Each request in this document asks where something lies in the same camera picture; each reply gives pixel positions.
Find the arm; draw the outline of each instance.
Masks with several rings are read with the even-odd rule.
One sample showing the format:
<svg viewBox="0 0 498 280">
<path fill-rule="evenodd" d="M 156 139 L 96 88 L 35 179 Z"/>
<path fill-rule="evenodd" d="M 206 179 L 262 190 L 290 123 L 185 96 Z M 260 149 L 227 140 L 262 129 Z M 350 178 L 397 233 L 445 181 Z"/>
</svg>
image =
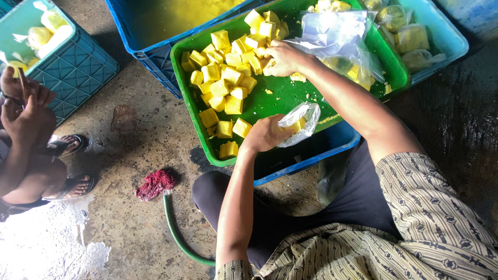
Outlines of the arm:
<svg viewBox="0 0 498 280">
<path fill-rule="evenodd" d="M 258 152 L 277 146 L 291 135 L 276 123 L 284 115 L 257 121 L 244 139 L 237 157 L 232 178 L 223 199 L 218 220 L 216 270 L 235 260 L 247 260 L 247 248 L 252 233 L 254 159 Z"/>
<path fill-rule="evenodd" d="M 327 102 L 368 142 L 374 164 L 397 152 L 425 153 L 415 136 L 382 102 L 355 82 L 325 66 L 315 56 L 274 40 L 266 52 L 276 65 L 269 73 L 289 76 L 303 74 Z"/>
</svg>

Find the wet floor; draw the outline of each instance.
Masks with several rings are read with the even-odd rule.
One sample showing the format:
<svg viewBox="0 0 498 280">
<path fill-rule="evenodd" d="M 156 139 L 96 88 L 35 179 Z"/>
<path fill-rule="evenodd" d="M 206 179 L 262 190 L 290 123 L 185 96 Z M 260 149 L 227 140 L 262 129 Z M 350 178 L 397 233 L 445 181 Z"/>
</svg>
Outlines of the wet floor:
<svg viewBox="0 0 498 280">
<path fill-rule="evenodd" d="M 216 236 L 189 198 L 209 164 L 187 109 L 126 53 L 104 0 L 58 0 L 122 66 L 122 71 L 56 131 L 89 138 L 65 158 L 71 175 L 99 174 L 86 198 L 54 202 L 0 225 L 2 279 L 212 279 L 214 269 L 184 255 L 169 232 L 162 199 L 141 202 L 133 189 L 159 168 L 178 172 L 174 211 L 185 240 L 204 257 Z M 461 198 L 498 232 L 498 44 L 492 42 L 387 104 L 414 130 Z M 319 211 L 318 168 L 257 188 L 292 215 Z"/>
</svg>

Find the red rag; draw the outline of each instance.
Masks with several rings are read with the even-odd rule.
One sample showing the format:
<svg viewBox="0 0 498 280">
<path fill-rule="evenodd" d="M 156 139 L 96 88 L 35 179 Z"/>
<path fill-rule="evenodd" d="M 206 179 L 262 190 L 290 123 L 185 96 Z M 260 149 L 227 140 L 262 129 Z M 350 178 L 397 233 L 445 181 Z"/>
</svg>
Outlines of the red rag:
<svg viewBox="0 0 498 280">
<path fill-rule="evenodd" d="M 145 177 L 145 184 L 135 189 L 135 196 L 141 201 L 149 201 L 156 197 L 164 189 L 172 189 L 175 186 L 175 178 L 164 170 L 158 170 Z"/>
</svg>

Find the tofu cube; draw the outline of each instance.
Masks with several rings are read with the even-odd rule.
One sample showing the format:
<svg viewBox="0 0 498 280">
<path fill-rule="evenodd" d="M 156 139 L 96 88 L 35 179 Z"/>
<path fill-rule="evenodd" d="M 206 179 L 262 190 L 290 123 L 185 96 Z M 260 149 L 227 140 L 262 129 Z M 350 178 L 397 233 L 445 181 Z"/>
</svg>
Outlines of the tofu cube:
<svg viewBox="0 0 498 280">
<path fill-rule="evenodd" d="M 295 122 L 293 125 L 282 128 L 282 130 L 291 130 L 292 134 L 297 133 L 301 129 L 303 129 L 306 126 L 306 120 L 304 118 L 300 118 L 297 122 Z"/>
<path fill-rule="evenodd" d="M 275 39 L 277 25 L 275 22 L 271 21 L 263 21 L 259 26 L 259 33 L 263 36 L 266 36 L 266 41 L 271 42 Z"/>
<path fill-rule="evenodd" d="M 227 83 L 224 79 L 214 82 L 211 85 L 211 93 L 216 97 L 223 97 L 230 92 Z"/>
<path fill-rule="evenodd" d="M 206 106 L 208 108 L 211 108 L 211 104 L 209 104 L 209 101 L 211 100 L 211 98 L 213 98 L 214 95 L 212 93 L 207 93 L 207 94 L 201 94 L 201 98 L 202 98 L 202 101 L 204 101 L 204 103 L 206 104 Z"/>
<path fill-rule="evenodd" d="M 266 36 L 261 34 L 251 34 L 246 37 L 245 41 L 246 45 L 253 49 L 257 49 L 259 47 L 264 46 L 266 44 Z"/>
<path fill-rule="evenodd" d="M 239 83 L 239 87 L 247 88 L 248 94 L 252 91 L 252 89 L 256 86 L 257 81 L 253 77 L 243 77 L 241 82 Z"/>
<path fill-rule="evenodd" d="M 232 67 L 227 67 L 223 72 L 223 76 L 221 77 L 221 79 L 231 86 L 238 86 L 243 77 L 244 74 L 242 74 L 241 72 L 235 70 Z"/>
<path fill-rule="evenodd" d="M 211 33 L 211 40 L 216 50 L 221 50 L 228 48 L 230 46 L 230 40 L 228 40 L 228 31 L 220 30 Z"/>
<path fill-rule="evenodd" d="M 270 10 L 263 13 L 263 18 L 265 21 L 271 21 L 275 23 L 280 22 L 278 16 Z"/>
<path fill-rule="evenodd" d="M 254 49 L 252 50 L 254 52 L 254 54 L 256 55 L 256 57 L 259 59 L 259 60 L 262 60 L 264 58 L 264 55 L 266 54 L 266 47 L 263 46 L 263 47 L 260 47 L 260 48 L 257 48 L 257 49 Z"/>
<path fill-rule="evenodd" d="M 248 96 L 248 90 L 244 87 L 231 87 L 230 95 L 238 99 L 244 99 Z"/>
<path fill-rule="evenodd" d="M 255 57 L 255 56 L 251 57 L 249 59 L 249 64 L 251 65 L 252 71 L 254 72 L 254 74 L 256 74 L 256 75 L 263 74 L 263 68 L 261 66 L 261 62 L 259 61 L 259 59 L 257 57 Z"/>
<path fill-rule="evenodd" d="M 211 93 L 211 85 L 214 83 L 215 81 L 207 81 L 205 82 L 204 84 L 201 84 L 199 86 L 199 89 L 201 90 L 202 94 L 205 95 L 205 94 L 208 94 L 208 93 Z"/>
<path fill-rule="evenodd" d="M 244 74 L 244 77 L 250 76 L 252 74 L 252 72 L 250 70 L 250 64 L 239 65 L 239 66 L 237 66 L 236 70 L 241 72 L 242 74 Z"/>
<path fill-rule="evenodd" d="M 240 136 L 242 138 L 246 138 L 246 136 L 248 135 L 251 128 L 252 128 L 252 125 L 250 125 L 250 123 L 244 121 L 241 118 L 238 118 L 237 121 L 235 122 L 233 131 L 238 136 Z"/>
<path fill-rule="evenodd" d="M 195 62 L 195 64 L 197 64 L 199 67 L 208 65 L 208 59 L 196 50 L 192 51 L 192 54 L 190 54 L 190 59 L 192 59 L 192 61 Z"/>
<path fill-rule="evenodd" d="M 209 104 L 216 112 L 221 112 L 225 109 L 226 104 L 225 97 L 223 96 L 215 96 L 209 100 Z"/>
<path fill-rule="evenodd" d="M 250 13 L 244 18 L 244 21 L 252 28 L 259 27 L 259 24 L 261 24 L 264 21 L 264 18 L 255 10 L 253 9 L 250 11 Z"/>
<path fill-rule="evenodd" d="M 192 75 L 190 76 L 190 84 L 199 86 L 202 84 L 203 80 L 204 75 L 201 71 L 195 70 L 194 72 L 192 72 Z"/>
<path fill-rule="evenodd" d="M 227 96 L 227 103 L 225 105 L 225 114 L 227 115 L 240 115 L 242 114 L 243 100 L 235 98 L 231 95 Z"/>
<path fill-rule="evenodd" d="M 210 128 L 220 121 L 213 108 L 200 112 L 199 117 L 201 118 L 202 124 L 205 128 Z"/>
<path fill-rule="evenodd" d="M 216 62 L 218 65 L 223 63 L 223 56 L 215 50 L 208 52 L 206 57 L 208 58 L 209 63 Z"/>
<path fill-rule="evenodd" d="M 268 62 L 266 63 L 266 65 L 263 67 L 263 75 L 265 76 L 271 76 L 269 73 L 268 73 L 268 69 L 270 67 L 272 67 L 273 65 L 276 64 L 276 61 L 274 58 L 271 58 L 270 60 L 268 60 Z"/>
<path fill-rule="evenodd" d="M 182 53 L 182 67 L 185 72 L 192 72 L 195 70 L 195 64 L 192 60 L 189 58 L 190 52 L 184 51 Z"/>
<path fill-rule="evenodd" d="M 241 55 L 242 64 L 249 63 L 250 58 L 253 57 L 253 56 L 256 56 L 256 54 L 252 50 L 243 53 Z"/>
<path fill-rule="evenodd" d="M 204 76 L 204 83 L 218 81 L 220 79 L 220 68 L 216 64 L 202 66 L 201 71 Z"/>
<path fill-rule="evenodd" d="M 241 55 L 238 53 L 227 53 L 225 55 L 227 64 L 232 67 L 237 67 L 242 65 Z"/>
<path fill-rule="evenodd" d="M 218 138 L 232 138 L 232 129 L 234 124 L 232 122 L 219 121 L 216 136 Z"/>
<path fill-rule="evenodd" d="M 229 159 L 239 154 L 239 145 L 235 141 L 228 141 L 220 146 L 220 159 Z"/>
</svg>

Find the bagged tofu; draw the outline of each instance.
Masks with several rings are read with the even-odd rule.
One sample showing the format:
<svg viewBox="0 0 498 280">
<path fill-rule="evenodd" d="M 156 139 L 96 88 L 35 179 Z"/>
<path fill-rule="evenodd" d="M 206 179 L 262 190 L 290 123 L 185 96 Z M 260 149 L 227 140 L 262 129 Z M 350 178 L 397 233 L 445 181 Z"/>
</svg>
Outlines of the bagged tofu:
<svg viewBox="0 0 498 280">
<path fill-rule="evenodd" d="M 282 130 L 292 127 L 294 131 L 299 127 L 299 131 L 293 136 L 282 141 L 277 147 L 285 148 L 296 145 L 304 139 L 310 137 L 315 132 L 315 127 L 320 118 L 320 106 L 317 103 L 303 102 L 292 109 L 285 117 L 278 121 L 277 126 Z"/>
</svg>

